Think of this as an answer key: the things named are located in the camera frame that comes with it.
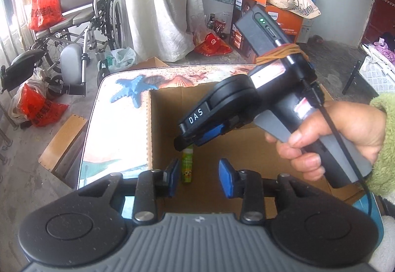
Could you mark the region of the green fuzzy sleeve forearm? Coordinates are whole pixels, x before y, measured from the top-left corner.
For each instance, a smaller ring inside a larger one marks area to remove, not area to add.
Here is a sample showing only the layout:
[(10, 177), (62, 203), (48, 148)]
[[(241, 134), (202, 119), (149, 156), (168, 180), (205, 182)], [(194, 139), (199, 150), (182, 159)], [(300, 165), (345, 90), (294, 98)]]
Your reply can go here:
[(394, 204), (394, 93), (383, 93), (370, 105), (386, 114), (386, 126), (384, 143), (368, 178), (368, 187)]

